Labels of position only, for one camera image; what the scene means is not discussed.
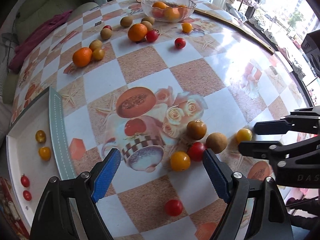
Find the beige checker tile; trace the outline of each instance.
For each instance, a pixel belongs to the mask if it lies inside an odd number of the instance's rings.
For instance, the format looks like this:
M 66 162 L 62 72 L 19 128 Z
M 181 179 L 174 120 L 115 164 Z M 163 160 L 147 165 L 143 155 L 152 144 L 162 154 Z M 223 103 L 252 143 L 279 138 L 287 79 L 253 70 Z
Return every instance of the beige checker tile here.
M 266 103 L 260 95 L 251 99 L 243 90 L 240 89 L 239 82 L 233 83 L 228 87 L 233 98 L 241 109 L 247 122 L 251 122 L 258 114 L 267 108 Z
M 288 115 L 289 112 L 285 107 L 284 102 L 282 101 L 281 97 L 278 96 L 276 100 L 274 100 L 271 105 L 268 106 L 268 109 L 275 120 L 279 120 L 280 117 Z
M 101 16 L 101 11 L 100 10 L 96 10 L 96 11 L 84 16 L 83 17 L 83 23 L 85 24 L 87 22 L 90 22 L 90 21 L 94 20 L 95 18 L 98 18 L 99 16 Z
M 101 22 L 101 24 L 97 25 L 97 26 L 93 26 L 89 29 L 86 29 L 82 32 L 82 40 L 85 40 L 89 37 L 91 37 L 92 35 L 95 35 L 97 33 L 100 33 L 101 30 L 104 27 L 104 22 Z
M 299 92 L 297 85 L 294 82 L 291 82 L 288 86 L 289 90 L 291 91 L 294 99 L 296 100 L 298 106 L 301 106 L 303 102 L 303 97 L 301 93 Z
M 170 70 L 184 91 L 203 97 L 225 87 L 214 70 L 202 58 L 177 65 Z
M 97 145 L 105 143 L 105 131 L 108 117 L 116 111 L 116 101 L 127 89 L 127 86 L 120 87 L 87 105 L 91 127 Z
M 113 12 L 110 12 L 110 13 L 107 13 L 105 15 L 102 16 L 102 21 L 107 21 L 107 20 L 110 20 L 114 17 L 118 17 L 118 16 L 121 16 L 122 14 L 124 14 L 125 11 L 122 10 L 122 9 L 119 9 L 119 10 L 116 10 L 116 11 L 113 11 Z
M 58 91 L 62 96 L 63 114 L 67 116 L 86 104 L 83 77 Z
M 99 150 L 97 147 L 94 147 L 92 149 L 87 150 L 80 160 L 73 160 L 73 166 L 75 168 L 76 174 L 79 175 L 81 172 L 91 171 L 91 169 L 98 162 L 101 162 Z
M 144 240 L 142 235 L 135 234 L 135 235 L 129 235 L 129 236 L 120 236 L 120 237 L 114 237 L 114 240 Z
M 113 48 L 111 46 L 111 43 L 108 42 L 108 43 L 105 43 L 103 44 L 102 46 L 102 49 L 105 51 L 105 55 L 103 57 L 102 60 L 99 60 L 99 61 L 95 61 L 95 60 L 92 60 L 89 65 L 87 65 L 85 68 L 84 68 L 84 72 L 85 73 L 88 73 L 90 72 L 91 70 L 113 60 L 116 58 L 116 55 L 115 53 L 113 52 Z
M 51 61 L 56 59 L 60 55 L 60 52 L 61 52 L 61 47 L 59 49 L 55 49 L 51 51 L 47 56 L 47 58 L 45 59 L 44 67 L 47 66 Z
M 165 213 L 165 203 L 179 199 L 167 175 L 119 193 L 118 197 L 139 232 L 167 225 L 188 215 L 185 209 L 177 217 Z
M 226 49 L 211 35 L 206 34 L 203 37 L 189 37 L 188 40 L 204 57 L 227 52 Z
M 118 62 L 127 84 L 167 68 L 152 46 L 121 56 Z
M 58 69 L 62 68 L 66 64 L 72 61 L 73 54 L 78 50 L 81 49 L 81 42 L 77 43 L 76 45 L 72 46 L 70 49 L 63 52 L 60 56 L 60 62 Z
M 39 52 L 40 52 L 40 47 L 38 49 L 34 50 L 33 52 L 31 52 L 29 62 L 34 61 L 38 57 Z
M 63 28 L 62 30 L 55 33 L 52 37 L 52 43 L 55 43 L 56 41 L 60 40 L 62 37 L 66 36 L 67 34 L 67 27 Z
M 274 69 L 274 67 L 265 69 L 265 73 L 271 80 L 271 83 L 274 85 L 278 93 L 281 94 L 283 90 L 287 87 L 287 84 L 283 80 L 282 76 Z
M 104 195 L 105 197 L 108 197 L 108 196 L 112 196 L 112 195 L 114 195 L 116 193 L 116 191 L 115 191 L 115 189 L 114 189 L 114 187 L 113 187 L 113 185 L 112 185 L 112 183 L 110 184 L 110 186 L 109 186 L 109 188 L 108 188 L 108 190 L 107 190 L 107 192 L 106 192 L 106 194 Z
M 218 198 L 209 206 L 191 214 L 190 218 L 196 227 L 211 222 L 218 224 L 226 207 L 227 204 L 222 199 Z

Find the tangerine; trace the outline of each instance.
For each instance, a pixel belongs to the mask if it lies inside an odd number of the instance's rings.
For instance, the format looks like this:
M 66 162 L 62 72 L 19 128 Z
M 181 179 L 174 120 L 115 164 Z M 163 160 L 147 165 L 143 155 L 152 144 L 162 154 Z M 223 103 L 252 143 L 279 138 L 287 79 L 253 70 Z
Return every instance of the tangerine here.
M 92 57 L 92 50 L 85 47 L 78 49 L 72 56 L 72 61 L 77 67 L 87 66 Z
M 166 9 L 168 6 L 164 2 L 155 2 L 152 7 Z
M 147 32 L 148 28 L 145 25 L 136 23 L 129 29 L 128 38 L 134 42 L 141 41 L 146 36 Z

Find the yellow cherry tomato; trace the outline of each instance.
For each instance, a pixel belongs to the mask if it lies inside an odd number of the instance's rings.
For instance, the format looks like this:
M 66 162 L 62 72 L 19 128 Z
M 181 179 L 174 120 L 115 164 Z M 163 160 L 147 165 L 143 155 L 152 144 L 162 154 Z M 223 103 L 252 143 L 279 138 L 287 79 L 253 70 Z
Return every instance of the yellow cherry tomato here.
M 170 165 L 174 171 L 185 171 L 190 167 L 190 158 L 185 152 L 175 152 L 171 155 Z
M 41 159 L 43 159 L 44 161 L 50 160 L 51 150 L 49 147 L 41 147 L 38 152 Z
M 183 23 L 183 24 L 181 24 L 181 26 L 182 26 L 182 30 L 183 30 L 185 33 L 189 33 L 189 32 L 191 32 L 192 29 L 193 29 L 191 23 Z
M 251 141 L 252 132 L 249 129 L 242 128 L 237 132 L 236 138 L 238 143 L 241 143 L 242 141 Z

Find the table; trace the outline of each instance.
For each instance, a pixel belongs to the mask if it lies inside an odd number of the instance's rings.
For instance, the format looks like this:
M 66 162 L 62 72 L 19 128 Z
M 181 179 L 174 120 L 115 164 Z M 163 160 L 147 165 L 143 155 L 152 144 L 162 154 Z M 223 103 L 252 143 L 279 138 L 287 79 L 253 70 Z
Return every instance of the table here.
M 226 19 L 233 16 L 205 0 L 197 7 Z M 207 135 L 222 132 L 228 146 L 219 154 L 233 171 L 249 178 L 271 175 L 264 161 L 242 157 L 234 134 L 258 121 L 279 119 L 305 107 L 302 95 L 277 56 L 269 55 L 238 32 L 203 16 L 188 19 L 193 31 L 181 24 L 156 22 L 155 43 L 134 43 L 119 23 L 132 15 L 144 17 L 135 0 L 115 0 L 85 12 L 52 32 L 26 58 L 13 103 L 14 121 L 44 88 L 52 86 L 63 98 L 69 151 L 77 174 L 90 171 L 112 147 L 123 160 L 106 196 L 97 207 L 115 239 L 207 240 L 226 208 L 202 163 L 174 172 L 168 161 L 192 142 L 185 135 L 189 121 L 202 119 Z M 104 41 L 103 60 L 77 69 L 73 53 L 100 37 L 111 25 L 113 36 Z M 176 50 L 174 40 L 187 44 Z M 283 144 L 306 134 L 258 136 Z M 164 204 L 180 199 L 184 209 L 168 217 Z M 248 201 L 242 234 L 250 218 Z

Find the red cherry tomato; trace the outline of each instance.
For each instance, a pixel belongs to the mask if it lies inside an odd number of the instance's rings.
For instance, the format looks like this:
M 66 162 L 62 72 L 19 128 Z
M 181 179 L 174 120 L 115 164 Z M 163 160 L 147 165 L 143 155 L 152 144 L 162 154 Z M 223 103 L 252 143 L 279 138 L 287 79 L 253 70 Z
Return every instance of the red cherry tomato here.
M 129 120 L 124 127 L 126 136 L 132 136 L 136 133 L 143 133 L 147 129 L 146 124 L 140 118 Z
M 177 49 L 182 49 L 182 48 L 184 48 L 186 46 L 186 41 L 183 38 L 177 38 L 174 41 L 174 44 L 175 44 Z
M 106 26 L 103 27 L 103 29 L 104 28 L 108 28 L 108 29 L 112 30 L 112 27 L 110 25 L 106 25 Z
M 191 145 L 188 149 L 187 154 L 189 155 L 190 159 L 195 162 L 202 161 L 202 155 L 206 147 L 201 142 L 195 142 Z
M 29 191 L 24 190 L 22 194 L 25 200 L 30 201 L 32 199 L 31 193 Z
M 22 175 L 20 178 L 21 184 L 23 187 L 29 187 L 30 186 L 30 181 L 26 175 Z
M 148 42 L 154 42 L 158 39 L 159 33 L 156 30 L 147 32 L 146 39 Z
M 180 200 L 171 199 L 164 205 L 165 212 L 172 217 L 176 217 L 182 213 L 183 205 Z

